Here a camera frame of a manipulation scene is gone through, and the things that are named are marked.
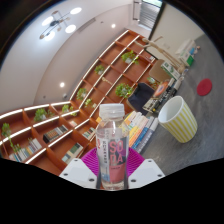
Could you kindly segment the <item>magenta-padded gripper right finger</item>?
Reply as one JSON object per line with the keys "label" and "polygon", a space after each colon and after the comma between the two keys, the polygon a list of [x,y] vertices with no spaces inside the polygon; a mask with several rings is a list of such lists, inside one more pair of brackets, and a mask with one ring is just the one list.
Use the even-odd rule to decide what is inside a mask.
{"label": "magenta-padded gripper right finger", "polygon": [[134,149],[129,149],[126,173],[128,188],[140,188],[164,177],[164,173],[153,159],[144,159]]}

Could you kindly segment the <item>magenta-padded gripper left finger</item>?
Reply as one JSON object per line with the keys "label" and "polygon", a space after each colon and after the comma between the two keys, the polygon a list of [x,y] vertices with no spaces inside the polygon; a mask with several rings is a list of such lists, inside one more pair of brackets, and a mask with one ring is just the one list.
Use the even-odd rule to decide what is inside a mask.
{"label": "magenta-padded gripper left finger", "polygon": [[73,158],[60,177],[84,188],[96,189],[100,185],[100,168],[97,149],[93,148],[82,158]]}

